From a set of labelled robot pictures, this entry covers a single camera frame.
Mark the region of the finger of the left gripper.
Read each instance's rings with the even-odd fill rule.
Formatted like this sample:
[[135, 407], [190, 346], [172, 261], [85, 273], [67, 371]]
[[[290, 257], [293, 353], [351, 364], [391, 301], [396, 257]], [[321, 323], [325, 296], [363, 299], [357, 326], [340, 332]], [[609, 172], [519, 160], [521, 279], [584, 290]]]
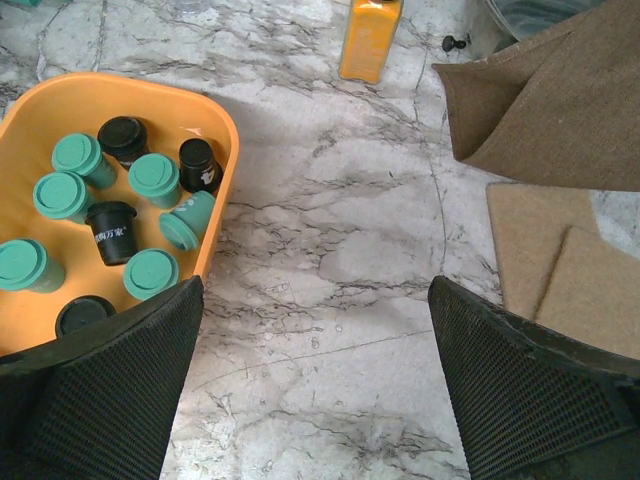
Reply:
[[474, 479], [636, 479], [639, 362], [517, 316], [444, 277], [428, 304]]
[[156, 479], [203, 317], [199, 276], [1, 358], [4, 479]]

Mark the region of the orange storage basket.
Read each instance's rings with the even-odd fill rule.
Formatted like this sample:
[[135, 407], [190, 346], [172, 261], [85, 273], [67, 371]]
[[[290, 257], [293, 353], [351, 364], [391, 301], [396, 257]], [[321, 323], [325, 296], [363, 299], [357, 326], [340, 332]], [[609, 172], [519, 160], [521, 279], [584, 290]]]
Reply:
[[205, 277], [240, 140], [213, 99], [100, 73], [25, 92], [1, 123], [1, 352]]

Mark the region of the brown cloth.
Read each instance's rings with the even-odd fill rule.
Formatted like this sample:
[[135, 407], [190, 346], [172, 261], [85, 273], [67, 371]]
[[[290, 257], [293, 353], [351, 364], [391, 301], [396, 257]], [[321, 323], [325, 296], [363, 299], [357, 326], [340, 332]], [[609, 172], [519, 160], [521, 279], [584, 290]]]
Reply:
[[536, 185], [638, 191], [638, 2], [606, 1], [483, 60], [433, 68], [457, 161]]

